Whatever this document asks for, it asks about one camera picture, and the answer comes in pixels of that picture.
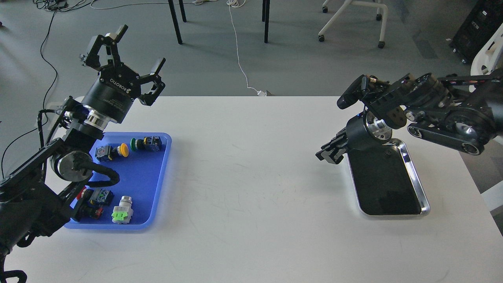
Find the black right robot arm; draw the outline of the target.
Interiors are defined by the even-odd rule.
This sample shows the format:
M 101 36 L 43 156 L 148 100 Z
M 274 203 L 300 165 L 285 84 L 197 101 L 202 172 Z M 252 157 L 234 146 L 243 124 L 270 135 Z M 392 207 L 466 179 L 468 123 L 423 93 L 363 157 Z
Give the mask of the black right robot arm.
M 360 75 L 337 106 L 345 109 L 357 101 L 363 111 L 320 148 L 319 160 L 339 164 L 343 154 L 388 143 L 392 131 L 403 127 L 414 137 L 470 155 L 480 155 L 490 140 L 502 136 L 501 68 L 438 79 L 407 74 L 394 83 Z

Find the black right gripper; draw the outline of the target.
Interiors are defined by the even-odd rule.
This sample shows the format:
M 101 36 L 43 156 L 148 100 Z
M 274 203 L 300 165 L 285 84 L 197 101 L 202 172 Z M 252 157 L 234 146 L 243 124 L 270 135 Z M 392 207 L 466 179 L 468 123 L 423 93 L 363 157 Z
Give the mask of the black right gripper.
M 320 161 L 339 164 L 343 154 L 353 150 L 364 151 L 388 143 L 392 128 L 374 114 L 358 114 L 351 118 L 331 141 L 316 153 Z

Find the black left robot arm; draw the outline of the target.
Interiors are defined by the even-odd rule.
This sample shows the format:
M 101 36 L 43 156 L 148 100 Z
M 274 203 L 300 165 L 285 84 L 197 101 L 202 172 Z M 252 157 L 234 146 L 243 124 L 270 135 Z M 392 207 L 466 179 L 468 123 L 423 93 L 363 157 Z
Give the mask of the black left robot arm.
M 70 204 L 84 186 L 108 187 L 120 181 L 113 169 L 94 163 L 89 152 L 103 139 L 108 123 L 123 122 L 136 99 L 151 106 L 165 88 L 159 74 L 164 58 L 147 75 L 121 61 L 118 43 L 127 29 L 124 24 L 115 33 L 90 40 L 81 61 L 98 72 L 93 86 L 81 102 L 68 97 L 60 107 L 39 112 L 39 131 L 43 114 L 56 115 L 47 139 L 42 138 L 40 150 L 1 181 L 2 283 L 8 278 L 27 281 L 22 270 L 5 270 L 14 246 L 27 247 L 34 238 L 52 236 L 76 219 L 81 208 Z

